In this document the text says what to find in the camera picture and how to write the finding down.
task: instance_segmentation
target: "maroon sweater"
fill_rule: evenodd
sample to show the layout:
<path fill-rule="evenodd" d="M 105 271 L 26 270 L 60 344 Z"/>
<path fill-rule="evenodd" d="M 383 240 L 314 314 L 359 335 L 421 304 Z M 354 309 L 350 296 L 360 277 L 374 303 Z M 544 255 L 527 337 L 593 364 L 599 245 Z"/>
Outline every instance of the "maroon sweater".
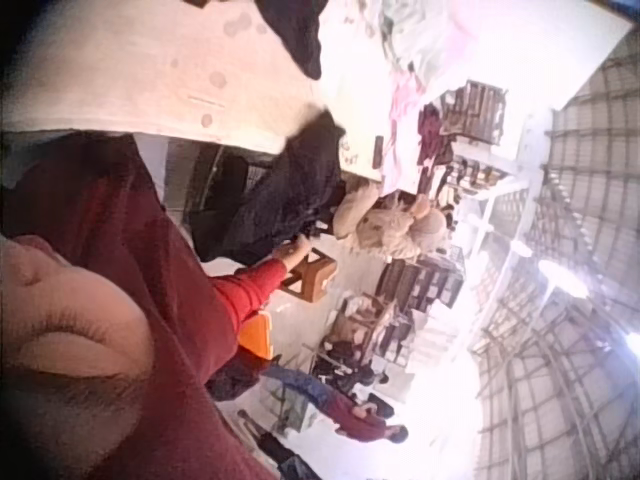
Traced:
<path fill-rule="evenodd" d="M 4 195 L 8 236 L 36 234 L 142 308 L 155 363 L 135 430 L 90 478 L 273 479 L 227 431 L 204 388 L 236 332 L 285 276 L 279 260 L 209 278 L 160 204 L 131 136 L 74 134 Z"/>
<path fill-rule="evenodd" d="M 340 425 L 349 438 L 359 442 L 374 442 L 384 438 L 386 422 L 371 413 L 365 418 L 358 418 L 351 413 L 354 406 L 349 397 L 334 391 L 326 406 L 325 414 Z"/>

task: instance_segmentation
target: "ceiling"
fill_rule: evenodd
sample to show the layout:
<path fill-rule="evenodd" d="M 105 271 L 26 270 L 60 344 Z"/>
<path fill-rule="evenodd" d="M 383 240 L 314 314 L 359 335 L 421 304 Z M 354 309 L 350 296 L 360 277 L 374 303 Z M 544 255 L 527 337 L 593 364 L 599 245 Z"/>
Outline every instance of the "ceiling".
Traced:
<path fill-rule="evenodd" d="M 625 342 L 640 332 L 639 45 L 634 31 L 554 114 L 540 192 L 495 200 L 491 224 L 511 238 L 534 212 L 524 233 L 534 255 L 514 259 L 501 235 L 482 244 L 478 479 L 640 471 L 640 364 Z M 574 272 L 588 300 L 549 291 L 541 259 Z"/>

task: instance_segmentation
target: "woman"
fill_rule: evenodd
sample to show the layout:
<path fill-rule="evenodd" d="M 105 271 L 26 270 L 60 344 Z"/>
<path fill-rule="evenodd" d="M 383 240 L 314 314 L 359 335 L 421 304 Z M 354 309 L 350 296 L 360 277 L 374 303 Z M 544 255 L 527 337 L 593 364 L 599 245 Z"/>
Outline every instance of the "woman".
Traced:
<path fill-rule="evenodd" d="M 272 478 L 204 384 L 308 240 L 209 278 L 130 135 L 33 148 L 47 161 L 2 198 L 3 465 L 19 478 Z"/>
<path fill-rule="evenodd" d="M 336 238 L 373 255 L 397 259 L 431 253 L 446 238 L 445 216 L 431 208 L 426 195 L 418 194 L 411 206 L 387 197 L 383 208 L 374 208 L 379 187 L 366 181 L 348 193 L 333 217 Z"/>

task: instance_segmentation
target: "wooden stool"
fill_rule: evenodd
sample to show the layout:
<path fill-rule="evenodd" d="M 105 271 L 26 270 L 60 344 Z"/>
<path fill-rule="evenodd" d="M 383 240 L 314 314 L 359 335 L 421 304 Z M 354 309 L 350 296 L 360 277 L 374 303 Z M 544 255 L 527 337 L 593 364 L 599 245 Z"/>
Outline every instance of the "wooden stool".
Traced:
<path fill-rule="evenodd" d="M 307 255 L 291 270 L 291 276 L 285 278 L 280 288 L 294 297 L 315 303 L 327 294 L 327 284 L 338 270 L 338 263 L 316 248 L 311 252 L 319 258 L 309 261 L 309 255 Z M 291 289 L 298 282 L 301 283 L 300 292 Z"/>

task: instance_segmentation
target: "orange object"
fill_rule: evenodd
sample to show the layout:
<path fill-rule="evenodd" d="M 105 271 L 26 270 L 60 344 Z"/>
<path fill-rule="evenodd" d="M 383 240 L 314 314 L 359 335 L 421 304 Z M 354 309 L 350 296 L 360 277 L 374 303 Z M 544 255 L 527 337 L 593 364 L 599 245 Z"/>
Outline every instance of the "orange object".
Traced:
<path fill-rule="evenodd" d="M 271 360 L 271 315 L 259 312 L 247 320 L 238 333 L 238 343 L 255 355 Z"/>

